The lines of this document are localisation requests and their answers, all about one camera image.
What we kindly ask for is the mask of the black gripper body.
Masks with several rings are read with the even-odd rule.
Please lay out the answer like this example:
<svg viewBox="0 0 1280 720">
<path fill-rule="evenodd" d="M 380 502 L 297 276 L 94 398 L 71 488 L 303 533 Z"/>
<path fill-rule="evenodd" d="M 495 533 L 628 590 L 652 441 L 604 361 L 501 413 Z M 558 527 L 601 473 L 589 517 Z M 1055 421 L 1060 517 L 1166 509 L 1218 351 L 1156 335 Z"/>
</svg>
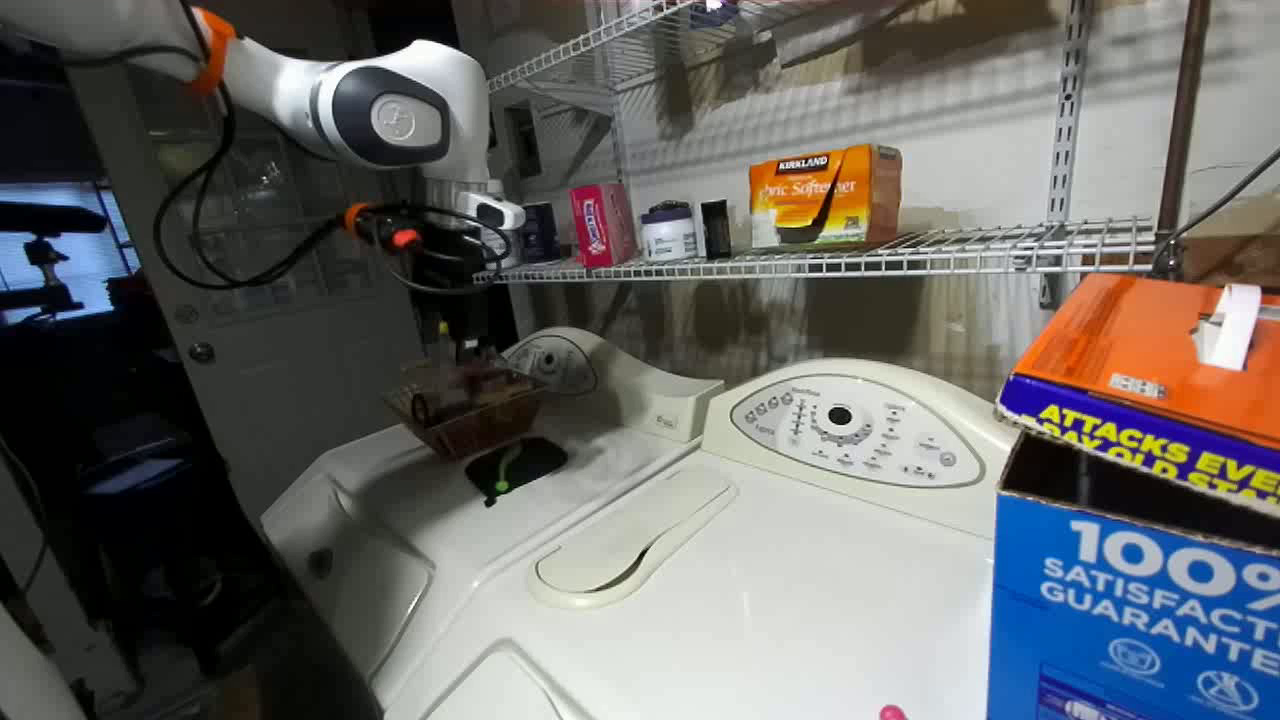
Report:
<svg viewBox="0 0 1280 720">
<path fill-rule="evenodd" d="M 476 340 L 493 343 L 489 326 L 489 288 L 481 283 L 483 251 L 469 239 L 431 248 L 429 283 L 437 288 L 440 314 L 447 321 L 447 335 L 456 343 Z"/>
</svg>

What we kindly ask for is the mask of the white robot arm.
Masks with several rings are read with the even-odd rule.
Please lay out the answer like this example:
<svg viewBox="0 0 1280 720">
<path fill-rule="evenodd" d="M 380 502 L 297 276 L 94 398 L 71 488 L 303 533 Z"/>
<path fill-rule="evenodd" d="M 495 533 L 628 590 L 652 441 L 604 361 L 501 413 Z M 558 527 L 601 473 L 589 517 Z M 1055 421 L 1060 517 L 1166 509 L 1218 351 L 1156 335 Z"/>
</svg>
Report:
<svg viewBox="0 0 1280 720">
<path fill-rule="evenodd" d="M 476 314 L 481 272 L 501 267 L 525 206 L 489 176 L 489 76 L 447 42 L 411 39 L 362 58 L 303 58 L 239 34 L 191 0 L 0 0 L 9 31 L 53 46 L 63 65 L 136 65 L 186 85 L 221 106 L 221 140 L 153 211 L 153 251 L 171 279 L 198 290 L 281 283 L 333 233 L 346 233 L 393 261 L 409 290 L 437 297 L 456 351 L 489 348 Z M 297 147 L 373 172 L 414 168 L 429 199 L 352 199 L 326 211 L 281 261 L 231 276 L 198 243 L 204 193 L 253 110 Z"/>
</svg>

